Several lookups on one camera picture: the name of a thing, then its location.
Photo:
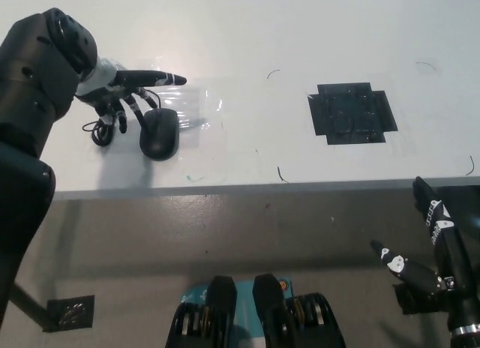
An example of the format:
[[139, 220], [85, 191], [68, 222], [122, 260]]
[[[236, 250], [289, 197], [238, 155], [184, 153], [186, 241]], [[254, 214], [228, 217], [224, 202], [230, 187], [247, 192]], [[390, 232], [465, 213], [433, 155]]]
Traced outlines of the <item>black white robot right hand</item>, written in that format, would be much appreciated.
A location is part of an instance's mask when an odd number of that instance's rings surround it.
[[370, 246], [388, 271], [401, 281], [394, 286], [403, 314], [448, 314], [452, 339], [479, 336], [479, 288], [458, 225], [438, 193], [421, 177], [412, 183], [433, 247], [436, 270], [394, 252], [382, 242]]

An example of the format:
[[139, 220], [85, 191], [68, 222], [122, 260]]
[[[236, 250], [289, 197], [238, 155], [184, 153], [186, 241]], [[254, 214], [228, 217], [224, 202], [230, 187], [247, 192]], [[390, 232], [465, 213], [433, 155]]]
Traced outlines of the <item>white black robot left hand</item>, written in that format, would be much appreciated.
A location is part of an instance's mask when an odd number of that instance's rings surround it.
[[93, 107], [98, 115], [93, 131], [102, 137], [110, 134], [118, 125], [124, 134], [128, 128], [126, 112], [122, 104], [127, 104], [141, 127], [146, 120], [134, 95], [142, 98], [151, 108], [160, 107], [149, 96], [148, 88], [161, 86], [184, 86], [187, 79], [174, 73], [161, 70], [129, 70], [117, 61], [101, 58], [94, 70], [78, 85], [76, 98]]

